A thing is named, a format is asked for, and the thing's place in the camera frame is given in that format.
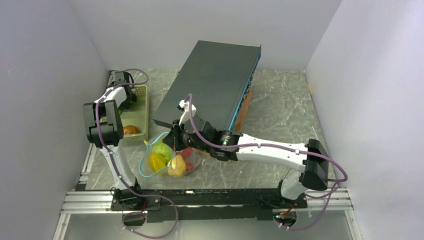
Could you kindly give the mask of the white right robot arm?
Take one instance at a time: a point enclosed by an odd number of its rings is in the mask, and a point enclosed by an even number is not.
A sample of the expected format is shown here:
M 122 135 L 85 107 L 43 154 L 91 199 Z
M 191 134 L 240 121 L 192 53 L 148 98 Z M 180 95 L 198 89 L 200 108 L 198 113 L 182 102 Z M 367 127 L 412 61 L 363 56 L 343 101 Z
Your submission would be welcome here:
M 276 203 L 282 208 L 289 207 L 307 190 L 328 188 L 328 155 L 316 139 L 309 139 L 308 143 L 264 140 L 245 133 L 218 130 L 196 116 L 193 122 L 183 124 L 174 120 L 162 142 L 176 152 L 192 148 L 223 162 L 258 161 L 294 170 L 282 180 L 275 194 Z

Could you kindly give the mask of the brown kiwi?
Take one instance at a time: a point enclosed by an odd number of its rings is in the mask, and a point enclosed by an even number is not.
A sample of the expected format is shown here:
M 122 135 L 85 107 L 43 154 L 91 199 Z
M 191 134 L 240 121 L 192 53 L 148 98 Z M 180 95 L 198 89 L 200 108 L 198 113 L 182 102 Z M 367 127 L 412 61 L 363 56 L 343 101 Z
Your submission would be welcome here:
M 126 125 L 123 127 L 124 135 L 135 135 L 139 133 L 140 133 L 140 130 L 134 125 Z

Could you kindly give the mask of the orange carrot piece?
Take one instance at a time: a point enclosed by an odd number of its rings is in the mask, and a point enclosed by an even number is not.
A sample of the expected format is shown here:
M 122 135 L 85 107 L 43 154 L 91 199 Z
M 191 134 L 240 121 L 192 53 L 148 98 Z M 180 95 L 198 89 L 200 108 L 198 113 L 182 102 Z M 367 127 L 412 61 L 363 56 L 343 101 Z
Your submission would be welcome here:
M 186 165 L 186 170 L 185 170 L 186 173 L 190 173 L 194 170 L 194 166 L 191 162 L 186 161 L 185 165 Z

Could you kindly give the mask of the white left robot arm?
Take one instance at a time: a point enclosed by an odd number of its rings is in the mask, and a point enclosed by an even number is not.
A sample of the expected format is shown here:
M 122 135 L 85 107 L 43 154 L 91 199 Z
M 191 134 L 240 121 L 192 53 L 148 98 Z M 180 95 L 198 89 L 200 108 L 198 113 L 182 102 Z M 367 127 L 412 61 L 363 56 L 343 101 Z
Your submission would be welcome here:
M 124 126 L 119 107 L 128 109 L 137 100 L 131 89 L 133 77 L 126 71 L 114 73 L 114 81 L 97 100 L 82 107 L 88 141 L 104 155 L 114 178 L 113 199 L 129 209 L 137 210 L 144 196 L 123 150 Z

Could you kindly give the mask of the yellow lemon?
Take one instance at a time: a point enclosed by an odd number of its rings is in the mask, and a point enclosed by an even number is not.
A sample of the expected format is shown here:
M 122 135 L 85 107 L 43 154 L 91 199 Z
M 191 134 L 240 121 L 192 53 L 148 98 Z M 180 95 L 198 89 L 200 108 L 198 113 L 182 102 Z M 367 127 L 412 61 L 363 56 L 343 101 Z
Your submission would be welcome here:
M 167 170 L 168 175 L 175 178 L 182 177 L 185 174 L 187 168 L 184 158 L 179 154 L 174 156 L 168 162 L 167 166 L 169 167 Z

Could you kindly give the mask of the green cabbage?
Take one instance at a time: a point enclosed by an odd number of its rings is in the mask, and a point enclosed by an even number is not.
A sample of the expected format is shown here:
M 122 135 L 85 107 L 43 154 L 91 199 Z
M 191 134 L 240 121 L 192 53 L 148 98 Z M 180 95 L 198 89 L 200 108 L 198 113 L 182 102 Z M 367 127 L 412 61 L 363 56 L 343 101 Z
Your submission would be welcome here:
M 153 145 L 152 147 L 152 152 L 154 154 L 160 154 L 163 156 L 163 158 L 166 161 L 171 160 L 172 156 L 173 156 L 173 151 L 172 149 L 167 146 L 166 144 L 164 144 L 163 142 L 157 142 Z

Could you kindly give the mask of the clear zip bag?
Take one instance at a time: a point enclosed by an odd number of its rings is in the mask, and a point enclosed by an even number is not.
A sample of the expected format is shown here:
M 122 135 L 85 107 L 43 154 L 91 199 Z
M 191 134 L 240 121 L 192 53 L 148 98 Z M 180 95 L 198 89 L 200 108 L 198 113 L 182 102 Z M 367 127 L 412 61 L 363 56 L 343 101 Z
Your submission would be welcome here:
M 139 163 L 138 171 L 144 178 L 155 176 L 170 176 L 181 178 L 195 171 L 203 158 L 193 148 L 185 148 L 174 151 L 172 147 L 163 143 L 168 132 L 162 132 L 158 136 L 144 140 L 146 147 Z

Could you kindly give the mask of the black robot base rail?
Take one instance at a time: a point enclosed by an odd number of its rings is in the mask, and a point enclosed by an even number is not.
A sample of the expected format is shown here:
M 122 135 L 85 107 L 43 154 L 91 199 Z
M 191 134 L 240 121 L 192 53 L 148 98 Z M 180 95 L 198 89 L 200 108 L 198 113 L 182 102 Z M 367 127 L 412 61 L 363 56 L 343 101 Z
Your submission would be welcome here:
M 118 203 L 112 197 L 113 212 L 146 212 L 148 223 L 179 219 L 256 219 L 269 221 L 273 214 L 287 209 L 306 209 L 306 196 L 295 200 L 281 196 L 278 188 L 246 189 L 143 189 L 136 203 Z

